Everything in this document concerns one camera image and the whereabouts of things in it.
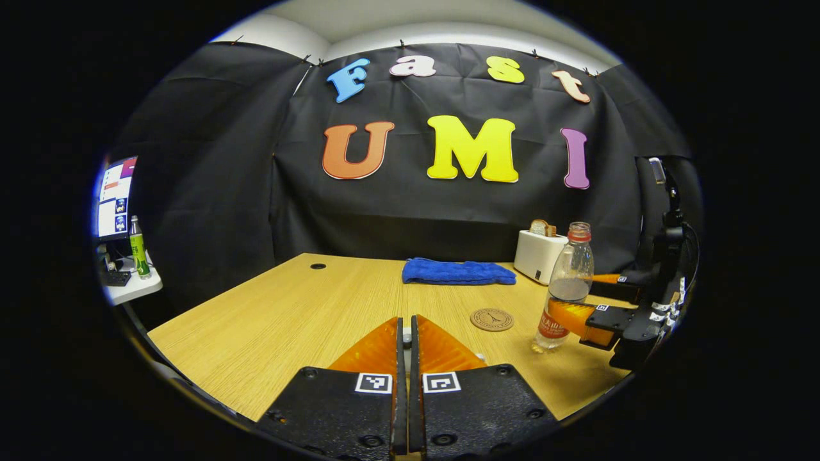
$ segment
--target plastic bottle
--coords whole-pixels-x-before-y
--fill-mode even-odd
[[[569,330],[549,315],[549,298],[582,303],[592,286],[595,261],[590,248],[590,225],[585,222],[573,222],[569,225],[567,239],[569,241],[558,255],[552,276],[549,278],[549,293],[532,341],[532,349],[538,353],[559,347],[569,336]]]
[[[131,230],[129,234],[131,240],[131,253],[134,255],[134,265],[137,267],[139,278],[150,278],[151,268],[148,267],[148,259],[145,257],[143,231],[139,228],[139,223],[137,222],[136,216],[131,217]]]

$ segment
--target folded towel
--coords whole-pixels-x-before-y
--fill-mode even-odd
[[[402,270],[404,283],[432,285],[515,285],[515,272],[494,262],[440,262],[426,258],[411,258]]]

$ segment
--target green bottle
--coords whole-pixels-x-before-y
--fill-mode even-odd
[[[139,278],[147,279],[151,277],[151,269],[148,267],[148,259],[145,258],[145,244],[143,243],[143,231],[139,228],[137,217],[131,217],[131,253],[134,255],[134,265],[137,267]]]

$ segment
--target round coaster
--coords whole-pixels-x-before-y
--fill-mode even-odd
[[[485,331],[504,331],[513,326],[513,316],[501,309],[479,309],[470,314],[470,322]]]

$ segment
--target wooden table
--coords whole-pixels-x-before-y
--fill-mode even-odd
[[[314,263],[326,268],[311,269]],[[547,287],[519,272],[515,285],[404,284],[403,265],[304,253],[148,335],[197,386],[253,420],[301,367],[329,367],[382,322],[403,317],[409,326],[414,314],[484,354],[487,364],[511,363],[558,419],[628,374],[608,365],[612,351],[579,345],[572,333],[558,350],[533,353]],[[501,265],[513,269],[510,262]],[[592,295],[586,302],[630,307]],[[480,330],[469,320],[480,308],[501,308],[515,324],[506,331]]]

